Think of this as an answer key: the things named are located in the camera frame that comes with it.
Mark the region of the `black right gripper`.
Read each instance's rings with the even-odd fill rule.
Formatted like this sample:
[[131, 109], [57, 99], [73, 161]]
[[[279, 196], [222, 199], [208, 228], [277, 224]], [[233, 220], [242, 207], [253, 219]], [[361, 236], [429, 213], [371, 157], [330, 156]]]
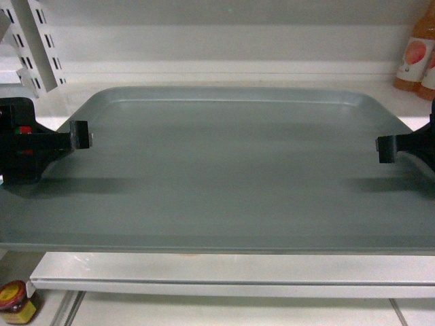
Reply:
[[396, 162], [397, 151], [405, 151], [417, 156], [425, 163], [434, 163], [434, 101], [432, 101], [429, 122], [410, 133], [378, 137], [376, 148], [381, 164]]

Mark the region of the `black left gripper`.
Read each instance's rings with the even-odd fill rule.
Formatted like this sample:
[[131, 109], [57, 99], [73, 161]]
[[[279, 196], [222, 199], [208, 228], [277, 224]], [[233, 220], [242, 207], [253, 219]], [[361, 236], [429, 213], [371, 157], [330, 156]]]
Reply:
[[73, 149], [90, 149], [93, 134], [87, 121], [70, 121], [70, 134], [36, 121], [33, 101], [1, 99], [1, 176], [4, 185], [37, 183], [48, 165]]

